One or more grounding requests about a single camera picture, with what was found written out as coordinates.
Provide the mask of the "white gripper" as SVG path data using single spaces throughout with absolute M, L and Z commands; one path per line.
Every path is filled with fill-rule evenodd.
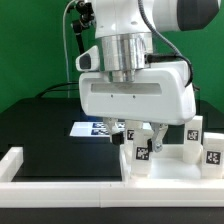
M 137 70 L 133 82 L 110 82 L 109 74 L 103 72 L 83 73 L 79 79 L 81 105 L 88 116 L 104 118 L 114 145 L 124 143 L 117 119 L 152 122 L 152 149 L 158 153 L 168 125 L 184 124 L 196 114 L 193 86 L 186 86 L 187 78 L 184 61 L 152 63 Z

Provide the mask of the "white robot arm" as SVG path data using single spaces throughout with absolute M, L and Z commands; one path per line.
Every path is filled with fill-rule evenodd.
M 191 62 L 177 48 L 153 51 L 153 39 L 169 44 L 164 31 L 206 27 L 221 0 L 86 0 L 101 41 L 76 59 L 81 105 L 101 117 L 111 141 L 120 145 L 119 119 L 151 124 L 146 145 L 162 149 L 169 125 L 181 125 L 196 113 Z

